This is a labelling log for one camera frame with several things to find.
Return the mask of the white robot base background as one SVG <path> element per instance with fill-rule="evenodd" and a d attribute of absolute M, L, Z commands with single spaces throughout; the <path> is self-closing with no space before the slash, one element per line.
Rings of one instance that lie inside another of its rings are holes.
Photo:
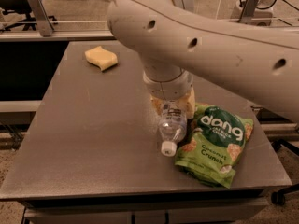
<path fill-rule="evenodd" d="M 277 0 L 259 0 L 255 9 L 251 24 L 255 26 L 270 26 L 274 17 L 274 5 Z M 238 0 L 235 3 L 230 21 L 238 22 L 245 0 Z"/>

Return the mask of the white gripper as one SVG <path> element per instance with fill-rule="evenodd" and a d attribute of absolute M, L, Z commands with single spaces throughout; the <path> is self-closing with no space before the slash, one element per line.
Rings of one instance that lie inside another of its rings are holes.
<path fill-rule="evenodd" d="M 191 73 L 183 71 L 181 75 L 170 81 L 154 81 L 144 74 L 143 80 L 152 95 L 151 104 L 158 116 L 162 114 L 164 100 L 176 100 L 178 109 L 187 119 L 194 117 L 195 93 L 192 88 Z"/>

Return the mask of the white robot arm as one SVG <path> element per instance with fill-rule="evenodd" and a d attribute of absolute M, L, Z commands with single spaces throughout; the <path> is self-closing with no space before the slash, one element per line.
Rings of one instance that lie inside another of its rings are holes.
<path fill-rule="evenodd" d="M 111 33 L 138 52 L 149 92 L 177 100 L 197 75 L 299 122 L 299 35 L 215 21 L 193 0 L 113 0 Z"/>

